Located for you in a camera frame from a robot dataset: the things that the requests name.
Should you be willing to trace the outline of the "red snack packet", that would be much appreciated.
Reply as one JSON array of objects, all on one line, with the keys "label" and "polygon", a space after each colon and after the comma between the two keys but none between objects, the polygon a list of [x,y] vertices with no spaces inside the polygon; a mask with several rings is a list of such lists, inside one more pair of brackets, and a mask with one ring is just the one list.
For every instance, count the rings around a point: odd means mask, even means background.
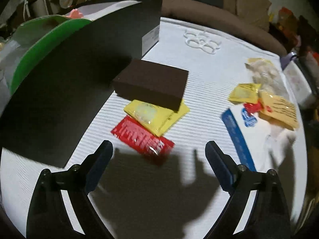
[{"label": "red snack packet", "polygon": [[112,130],[111,134],[147,156],[160,157],[169,154],[175,144],[163,136],[157,137],[130,116],[125,116]]}]

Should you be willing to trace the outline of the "white blue glove box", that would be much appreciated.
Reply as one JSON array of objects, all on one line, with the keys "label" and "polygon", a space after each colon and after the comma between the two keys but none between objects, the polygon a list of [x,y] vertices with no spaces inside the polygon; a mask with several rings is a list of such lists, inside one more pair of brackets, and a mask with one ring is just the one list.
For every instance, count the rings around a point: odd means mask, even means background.
[{"label": "white blue glove box", "polygon": [[221,119],[236,149],[239,161],[251,171],[278,169],[291,149],[296,132],[249,114],[242,104],[225,110]]}]

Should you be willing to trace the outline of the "clear bag yellow label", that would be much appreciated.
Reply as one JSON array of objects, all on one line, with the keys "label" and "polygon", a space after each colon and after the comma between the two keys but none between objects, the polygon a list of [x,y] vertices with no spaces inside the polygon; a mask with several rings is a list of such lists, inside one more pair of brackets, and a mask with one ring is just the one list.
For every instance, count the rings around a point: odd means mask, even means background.
[{"label": "clear bag yellow label", "polygon": [[290,101],[275,65],[267,59],[249,58],[246,68],[251,71],[254,83],[261,85],[258,96],[263,107],[262,116],[288,129],[298,129],[296,106]]}]

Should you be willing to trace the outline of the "brown sofa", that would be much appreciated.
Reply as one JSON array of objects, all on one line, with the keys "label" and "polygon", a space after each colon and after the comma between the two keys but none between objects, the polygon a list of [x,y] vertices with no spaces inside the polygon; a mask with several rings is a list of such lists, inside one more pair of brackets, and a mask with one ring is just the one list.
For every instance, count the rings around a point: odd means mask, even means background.
[{"label": "brown sofa", "polygon": [[207,26],[279,56],[284,46],[269,33],[269,0],[223,0],[215,7],[199,0],[163,0],[162,16]]}]

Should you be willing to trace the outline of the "purple tape dispenser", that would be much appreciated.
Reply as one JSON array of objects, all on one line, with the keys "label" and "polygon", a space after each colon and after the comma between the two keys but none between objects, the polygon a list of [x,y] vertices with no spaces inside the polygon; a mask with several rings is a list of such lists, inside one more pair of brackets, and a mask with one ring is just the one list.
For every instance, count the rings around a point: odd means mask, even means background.
[{"label": "purple tape dispenser", "polygon": [[290,52],[286,56],[280,58],[281,68],[284,70],[288,64],[297,58],[297,53]]}]

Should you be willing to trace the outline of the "large black storage box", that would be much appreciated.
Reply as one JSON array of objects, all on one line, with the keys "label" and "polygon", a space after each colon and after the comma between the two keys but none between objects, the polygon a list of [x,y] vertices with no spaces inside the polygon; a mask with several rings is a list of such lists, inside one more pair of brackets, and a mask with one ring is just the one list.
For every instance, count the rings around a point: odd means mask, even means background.
[{"label": "large black storage box", "polygon": [[66,166],[112,94],[112,80],[147,52],[158,33],[162,0],[128,6],[80,28],[41,59],[1,115],[1,148],[43,164]]}]

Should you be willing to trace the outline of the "white tissue box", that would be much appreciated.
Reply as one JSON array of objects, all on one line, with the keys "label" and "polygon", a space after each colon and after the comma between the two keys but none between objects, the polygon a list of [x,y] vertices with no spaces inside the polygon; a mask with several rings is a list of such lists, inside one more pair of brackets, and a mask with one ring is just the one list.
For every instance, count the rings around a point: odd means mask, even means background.
[{"label": "white tissue box", "polygon": [[294,61],[290,61],[283,73],[291,86],[299,108],[309,109],[315,103],[316,97],[300,68]]}]

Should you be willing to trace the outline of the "dark brown sponge block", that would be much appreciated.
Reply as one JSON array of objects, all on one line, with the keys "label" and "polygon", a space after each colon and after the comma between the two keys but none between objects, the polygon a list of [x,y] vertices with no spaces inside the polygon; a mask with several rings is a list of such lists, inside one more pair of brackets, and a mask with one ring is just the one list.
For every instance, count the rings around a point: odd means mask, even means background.
[{"label": "dark brown sponge block", "polygon": [[187,70],[133,59],[112,83],[115,92],[125,99],[136,99],[177,112],[188,75]]}]

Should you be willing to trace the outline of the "small yellow sachet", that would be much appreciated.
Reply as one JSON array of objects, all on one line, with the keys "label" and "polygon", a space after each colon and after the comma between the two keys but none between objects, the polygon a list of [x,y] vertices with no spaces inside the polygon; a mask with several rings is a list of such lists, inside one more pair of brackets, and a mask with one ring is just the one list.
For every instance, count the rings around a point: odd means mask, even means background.
[{"label": "small yellow sachet", "polygon": [[255,83],[238,84],[228,96],[228,101],[256,104],[258,102],[258,91],[261,86],[261,84]]}]

